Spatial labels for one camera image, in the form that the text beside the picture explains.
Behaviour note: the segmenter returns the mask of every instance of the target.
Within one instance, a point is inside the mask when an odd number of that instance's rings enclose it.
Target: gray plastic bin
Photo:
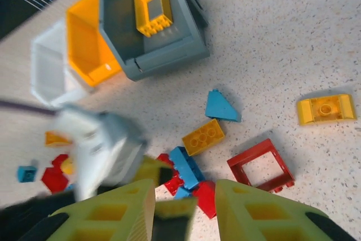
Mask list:
[[[145,37],[135,25],[133,0],[100,0],[100,32],[131,80],[209,56],[208,25],[198,0],[170,0],[173,24]]]

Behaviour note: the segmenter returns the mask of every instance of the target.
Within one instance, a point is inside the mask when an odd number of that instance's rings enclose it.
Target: yellow plastic bin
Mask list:
[[[121,70],[99,33],[99,0],[80,0],[67,10],[70,66],[94,87]]]

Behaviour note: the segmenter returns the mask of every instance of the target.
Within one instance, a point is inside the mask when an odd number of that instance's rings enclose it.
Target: white plastic bin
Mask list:
[[[48,107],[75,102],[93,90],[68,66],[65,26],[59,20],[31,45],[31,92]]]

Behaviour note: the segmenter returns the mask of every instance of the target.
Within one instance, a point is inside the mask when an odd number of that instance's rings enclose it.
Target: blue triangular lego piece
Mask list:
[[[211,119],[224,121],[241,121],[239,114],[226,98],[218,90],[212,90],[208,94],[205,115]]]

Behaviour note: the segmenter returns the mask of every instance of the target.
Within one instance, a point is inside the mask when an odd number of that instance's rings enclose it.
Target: orange lego brick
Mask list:
[[[72,141],[68,140],[67,138],[59,135],[55,131],[47,131],[45,133],[45,146],[46,147],[63,147],[71,145]]]
[[[209,123],[203,125],[182,140],[189,156],[198,155],[213,145],[216,145],[224,138],[219,123],[213,119]]]

